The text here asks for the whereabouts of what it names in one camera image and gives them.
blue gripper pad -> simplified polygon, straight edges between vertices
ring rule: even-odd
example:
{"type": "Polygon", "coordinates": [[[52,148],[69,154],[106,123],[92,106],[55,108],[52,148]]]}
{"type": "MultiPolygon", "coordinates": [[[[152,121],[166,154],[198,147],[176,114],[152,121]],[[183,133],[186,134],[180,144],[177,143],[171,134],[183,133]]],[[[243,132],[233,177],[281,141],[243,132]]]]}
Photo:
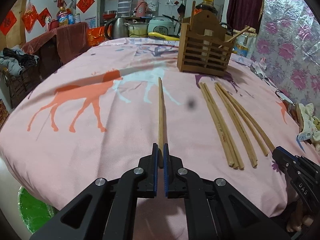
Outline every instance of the blue gripper pad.
{"type": "Polygon", "coordinates": [[[163,145],[163,175],[164,175],[164,192],[165,196],[168,197],[168,161],[167,156],[169,156],[168,144],[163,145]]]}
{"type": "Polygon", "coordinates": [[[285,155],[287,155],[289,158],[291,158],[292,160],[298,162],[298,158],[294,155],[292,155],[291,153],[289,153],[287,150],[283,149],[281,146],[276,147],[277,150],[281,151],[282,153],[284,153],[285,155]]]}
{"type": "Polygon", "coordinates": [[[157,189],[158,189],[158,154],[159,154],[159,147],[156,144],[156,156],[154,162],[154,176],[153,176],[153,192],[154,195],[157,196],[157,189]]]}

soy sauce bottle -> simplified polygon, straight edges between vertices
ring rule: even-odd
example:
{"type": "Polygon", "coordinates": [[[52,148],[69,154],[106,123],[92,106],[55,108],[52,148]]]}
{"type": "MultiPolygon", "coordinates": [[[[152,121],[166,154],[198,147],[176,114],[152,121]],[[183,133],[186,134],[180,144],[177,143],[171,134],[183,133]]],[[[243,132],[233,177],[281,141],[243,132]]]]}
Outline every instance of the soy sauce bottle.
{"type": "Polygon", "coordinates": [[[203,10],[208,10],[211,11],[216,17],[218,17],[218,11],[217,9],[213,6],[213,0],[203,0],[202,3],[198,4],[195,8],[195,14],[203,11],[203,10]]]}

rice cooker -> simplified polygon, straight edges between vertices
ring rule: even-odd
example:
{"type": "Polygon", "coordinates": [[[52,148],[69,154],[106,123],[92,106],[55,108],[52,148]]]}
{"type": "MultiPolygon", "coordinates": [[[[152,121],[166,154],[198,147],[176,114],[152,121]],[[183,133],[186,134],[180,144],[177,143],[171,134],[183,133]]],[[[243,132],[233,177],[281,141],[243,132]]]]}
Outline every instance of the rice cooker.
{"type": "Polygon", "coordinates": [[[174,35],[172,20],[164,16],[155,16],[149,21],[148,33],[156,32],[163,35],[174,35]]]}

wooden utensil holder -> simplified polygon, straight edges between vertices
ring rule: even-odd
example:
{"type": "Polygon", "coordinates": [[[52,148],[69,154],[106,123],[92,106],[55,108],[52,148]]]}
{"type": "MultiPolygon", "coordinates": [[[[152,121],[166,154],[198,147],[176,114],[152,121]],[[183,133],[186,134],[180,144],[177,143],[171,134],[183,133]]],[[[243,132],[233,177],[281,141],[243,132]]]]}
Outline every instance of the wooden utensil holder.
{"type": "Polygon", "coordinates": [[[177,61],[179,70],[223,76],[235,41],[226,42],[231,36],[226,35],[226,29],[210,11],[192,13],[183,22],[177,61]]]}

white horse print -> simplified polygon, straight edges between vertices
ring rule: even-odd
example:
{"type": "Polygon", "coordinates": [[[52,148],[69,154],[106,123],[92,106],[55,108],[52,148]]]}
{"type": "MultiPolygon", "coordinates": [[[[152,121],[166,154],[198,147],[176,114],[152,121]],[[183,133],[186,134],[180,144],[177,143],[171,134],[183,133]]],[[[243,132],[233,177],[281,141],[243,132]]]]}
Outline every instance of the white horse print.
{"type": "MultiPolygon", "coordinates": [[[[127,75],[121,75],[123,79],[122,80],[114,80],[112,89],[114,91],[116,91],[117,95],[119,96],[119,98],[122,101],[124,101],[126,103],[130,103],[131,101],[129,99],[125,98],[123,95],[120,94],[119,86],[125,84],[126,82],[147,82],[147,87],[145,88],[143,101],[151,104],[152,102],[148,99],[148,93],[154,85],[158,86],[158,78],[159,77],[163,80],[165,69],[167,69],[167,68],[155,67],[152,70],[141,70],[141,71],[129,73],[127,75]]],[[[166,94],[172,102],[176,103],[178,106],[181,105],[181,103],[176,101],[170,95],[170,93],[167,91],[165,86],[163,86],[163,93],[166,94]]]]}

